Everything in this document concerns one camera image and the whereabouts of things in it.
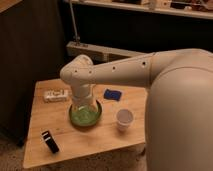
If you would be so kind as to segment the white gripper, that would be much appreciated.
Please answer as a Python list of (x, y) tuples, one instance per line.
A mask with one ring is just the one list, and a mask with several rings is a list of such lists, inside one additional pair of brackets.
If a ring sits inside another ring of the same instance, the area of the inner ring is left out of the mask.
[(95, 103), (95, 98), (92, 92), (91, 84), (84, 84), (80, 86), (74, 86), (72, 90), (72, 105), (80, 107), (83, 105), (91, 105)]

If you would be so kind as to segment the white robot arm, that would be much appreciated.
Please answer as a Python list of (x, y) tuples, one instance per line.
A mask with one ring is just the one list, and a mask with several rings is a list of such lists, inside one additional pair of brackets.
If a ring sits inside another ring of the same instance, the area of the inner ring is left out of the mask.
[(147, 171), (213, 171), (213, 53), (180, 49), (94, 65), (79, 55), (60, 71), (75, 103), (92, 84), (145, 87)]

